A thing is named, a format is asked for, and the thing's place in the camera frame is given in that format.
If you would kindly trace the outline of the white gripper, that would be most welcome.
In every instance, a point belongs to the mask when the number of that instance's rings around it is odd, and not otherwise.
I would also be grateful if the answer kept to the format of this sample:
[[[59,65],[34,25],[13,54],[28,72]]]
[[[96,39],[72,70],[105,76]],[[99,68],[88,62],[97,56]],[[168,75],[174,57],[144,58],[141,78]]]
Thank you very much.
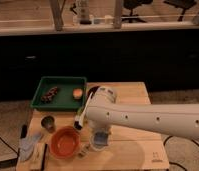
[[[91,135],[94,136],[96,133],[101,133],[104,136],[109,136],[111,126],[101,122],[89,120],[88,125],[91,129]]]

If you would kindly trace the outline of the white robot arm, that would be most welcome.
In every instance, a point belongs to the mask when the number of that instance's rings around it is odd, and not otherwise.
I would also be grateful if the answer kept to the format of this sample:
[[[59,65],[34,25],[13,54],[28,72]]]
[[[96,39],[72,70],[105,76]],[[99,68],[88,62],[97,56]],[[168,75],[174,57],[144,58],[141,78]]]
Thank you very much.
[[[101,86],[86,108],[86,117],[99,124],[118,125],[199,140],[199,104],[144,104],[116,102],[117,93]]]

